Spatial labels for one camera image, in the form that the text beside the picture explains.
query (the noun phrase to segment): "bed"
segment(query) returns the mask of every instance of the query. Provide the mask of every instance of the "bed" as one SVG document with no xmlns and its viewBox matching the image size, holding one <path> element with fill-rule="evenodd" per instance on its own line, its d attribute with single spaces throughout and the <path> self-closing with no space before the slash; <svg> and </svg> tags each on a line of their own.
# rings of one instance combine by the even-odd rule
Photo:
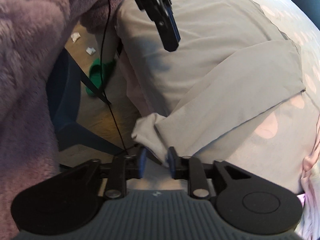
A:
<svg viewBox="0 0 320 240">
<path fill-rule="evenodd" d="M 306 88 L 254 118 L 248 129 L 244 129 L 248 123 L 245 122 L 246 124 L 222 134 L 194 154 L 204 163 L 211 163 L 217 159 L 226 160 L 298 194 L 302 192 L 300 183 L 302 161 L 313 152 L 320 113 L 320 32 L 290 0 L 252 1 L 260 5 L 264 15 L 280 33 L 285 33 L 290 40 L 301 47 L 302 81 Z M 171 59 L 168 59 L 166 52 L 161 49 L 160 41 L 158 43 L 148 42 L 147 39 L 141 41 L 144 39 L 144 34 L 134 30 L 140 28 L 139 25 L 142 24 L 143 32 L 147 33 L 146 37 L 157 35 L 152 23 L 144 25 L 143 21 L 148 18 L 137 8 L 134 9 L 135 6 L 133 0 L 125 0 L 118 11 L 116 25 L 117 33 L 124 44 L 119 65 L 127 81 L 127 96 L 143 117 L 151 113 L 168 117 L 208 70 L 202 69 L 202 73 L 199 73 L 202 70 L 197 70 L 197 74 L 188 72 L 188 75 L 191 73 L 191 78 L 184 74 L 176 74 L 175 71 L 182 73 L 184 66 L 173 66 Z M 133 10 L 136 10 L 134 18 L 130 16 Z M 183 6 L 179 4 L 177 8 L 173 0 L 173 12 L 181 10 Z M 178 28 L 179 26 L 185 28 L 188 21 L 191 21 L 188 18 L 192 17 L 191 14 L 185 12 L 184 16 L 184 22 L 178 17 Z M 193 49 L 185 52 L 185 57 L 190 58 L 190 61 L 197 57 L 197 54 L 192 53 Z M 198 64 L 201 65 L 205 60 L 207 59 L 199 58 Z M 145 145 L 156 151 L 156 147 L 152 148 L 148 143 Z M 145 178 L 131 181 L 129 187 L 185 189 L 186 183 L 170 179 L 166 168 L 149 161 Z"/>
</svg>

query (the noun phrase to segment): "blue gripper pad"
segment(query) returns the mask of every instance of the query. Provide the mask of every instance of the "blue gripper pad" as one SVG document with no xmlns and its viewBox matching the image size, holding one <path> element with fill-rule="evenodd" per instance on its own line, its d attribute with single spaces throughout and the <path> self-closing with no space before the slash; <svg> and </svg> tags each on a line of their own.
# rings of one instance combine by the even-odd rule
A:
<svg viewBox="0 0 320 240">
<path fill-rule="evenodd" d="M 211 203 L 184 191 L 131 190 L 106 201 L 84 227 L 59 236 L 22 231 L 14 240 L 301 240 L 293 230 L 259 236 L 239 231 L 222 220 Z"/>
<path fill-rule="evenodd" d="M 139 158 L 139 177 L 143 178 L 144 170 L 146 168 L 147 149 L 143 148 Z"/>
</svg>

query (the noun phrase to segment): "pink polka dot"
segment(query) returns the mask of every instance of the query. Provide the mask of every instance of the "pink polka dot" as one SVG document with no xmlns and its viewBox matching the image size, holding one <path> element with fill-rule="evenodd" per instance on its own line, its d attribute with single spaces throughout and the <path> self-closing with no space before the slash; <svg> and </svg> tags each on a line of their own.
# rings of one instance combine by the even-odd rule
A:
<svg viewBox="0 0 320 240">
<path fill-rule="evenodd" d="M 254 133 L 265 139 L 273 138 L 278 131 L 276 114 L 272 112 L 255 130 Z"/>
<path fill-rule="evenodd" d="M 276 16 L 276 14 L 275 14 L 273 11 L 271 11 L 271 10 L 270 10 L 267 6 L 265 6 L 265 5 L 261 5 L 261 9 L 262 9 L 263 11 L 265 11 L 266 13 L 270 14 L 270 15 L 273 16 L 273 17 Z"/>
<path fill-rule="evenodd" d="M 315 76 L 318 78 L 318 80 L 320 81 L 320 72 L 317 70 L 316 66 L 312 67 L 313 73 L 315 74 Z"/>
<path fill-rule="evenodd" d="M 306 77 L 306 82 L 307 82 L 308 87 L 310 88 L 310 90 L 312 92 L 316 93 L 317 92 L 317 88 L 316 88 L 316 85 L 314 84 L 313 80 L 307 74 L 305 74 L 304 76 Z"/>
<path fill-rule="evenodd" d="M 298 40 L 298 43 L 300 46 L 303 46 L 304 42 L 303 40 L 301 39 L 301 37 L 297 34 L 297 33 L 294 33 L 294 36 L 296 37 L 296 39 Z"/>
<path fill-rule="evenodd" d="M 306 42 L 309 42 L 307 35 L 303 32 L 300 32 Z"/>
<path fill-rule="evenodd" d="M 316 39 L 317 38 L 316 33 L 314 31 L 311 31 L 311 33 L 312 33 L 312 37 Z"/>
<path fill-rule="evenodd" d="M 313 37 L 312 37 L 312 35 L 311 35 L 310 33 L 307 33 L 307 35 L 308 35 L 308 37 L 309 37 L 310 39 L 313 39 Z"/>
<path fill-rule="evenodd" d="M 301 94 L 296 95 L 293 98 L 290 98 L 290 103 L 299 109 L 304 108 L 304 101 Z"/>
<path fill-rule="evenodd" d="M 284 11 L 284 13 L 285 13 L 289 18 L 291 18 L 291 19 L 292 19 L 292 16 L 291 16 L 291 14 L 290 14 L 290 13 L 288 13 L 287 11 Z"/>
</svg>

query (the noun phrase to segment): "metal pivot screw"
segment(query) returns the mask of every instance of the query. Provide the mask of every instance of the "metal pivot screw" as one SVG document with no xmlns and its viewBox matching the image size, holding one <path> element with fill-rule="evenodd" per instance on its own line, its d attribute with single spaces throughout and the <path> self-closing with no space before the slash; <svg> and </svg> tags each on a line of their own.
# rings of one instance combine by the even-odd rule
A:
<svg viewBox="0 0 320 240">
<path fill-rule="evenodd" d="M 205 198 L 209 195 L 209 191 L 204 188 L 198 188 L 193 191 L 193 195 L 198 198 Z"/>
<path fill-rule="evenodd" d="M 190 159 L 191 159 L 191 156 L 182 156 L 181 157 L 181 163 L 183 165 L 188 165 Z"/>
<path fill-rule="evenodd" d="M 108 198 L 119 198 L 121 196 L 121 192 L 116 189 L 108 189 L 105 192 L 106 197 Z"/>
</svg>

